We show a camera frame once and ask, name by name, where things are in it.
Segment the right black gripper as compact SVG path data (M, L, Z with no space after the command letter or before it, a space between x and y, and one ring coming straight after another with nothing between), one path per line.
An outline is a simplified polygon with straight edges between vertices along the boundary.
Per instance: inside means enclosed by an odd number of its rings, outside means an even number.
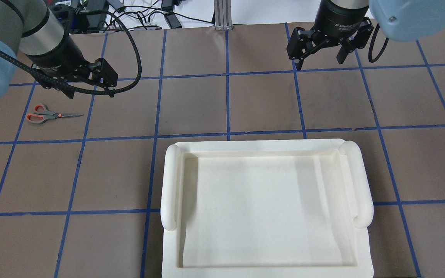
M341 44L337 62L343 64L356 49L365 48L373 32L373 25L366 12L367 0L322 0L311 30L294 28L290 35L287 54L299 71L304 60L321 48Z

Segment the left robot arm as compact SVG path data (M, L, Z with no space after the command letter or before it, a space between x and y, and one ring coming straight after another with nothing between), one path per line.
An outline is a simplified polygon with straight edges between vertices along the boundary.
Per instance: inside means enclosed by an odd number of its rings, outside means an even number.
M118 83L118 74L104 59L86 60L72 40L73 30L88 28L88 16L69 5L48 6L44 0L0 0L0 51L10 58L21 52L32 61L33 78L46 81L81 81L106 90Z

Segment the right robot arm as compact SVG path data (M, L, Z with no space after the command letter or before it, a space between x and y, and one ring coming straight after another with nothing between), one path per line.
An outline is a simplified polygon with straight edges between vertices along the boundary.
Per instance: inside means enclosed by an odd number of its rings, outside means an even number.
M322 0L311 30L296 27L286 51L297 70L321 49L340 46L336 60L343 64L357 49L369 48L369 61L379 30L390 40L413 42L445 28L445 0Z

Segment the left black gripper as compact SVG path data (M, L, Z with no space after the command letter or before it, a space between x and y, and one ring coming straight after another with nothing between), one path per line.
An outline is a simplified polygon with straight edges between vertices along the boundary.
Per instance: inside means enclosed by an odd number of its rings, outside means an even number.
M51 85L67 98L74 98L75 87L66 81L81 81L97 86L104 89L109 97L115 97L116 93L112 91L118 83L116 71L106 59L97 59L92 63L86 60L70 36L65 36L60 44L48 53L27 54L27 57L44 74L59 80L52 81Z

